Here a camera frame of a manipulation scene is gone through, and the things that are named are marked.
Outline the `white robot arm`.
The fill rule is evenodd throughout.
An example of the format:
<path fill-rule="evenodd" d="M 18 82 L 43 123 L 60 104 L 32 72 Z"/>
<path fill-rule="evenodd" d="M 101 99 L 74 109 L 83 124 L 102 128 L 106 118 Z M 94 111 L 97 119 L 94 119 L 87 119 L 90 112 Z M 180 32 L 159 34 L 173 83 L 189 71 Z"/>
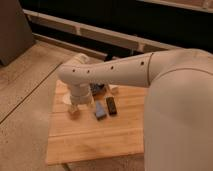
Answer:
<path fill-rule="evenodd" d="M 145 171 L 213 171 L 213 54 L 173 49 L 91 64 L 78 54 L 59 68 L 73 104 L 91 83 L 146 87 Z"/>

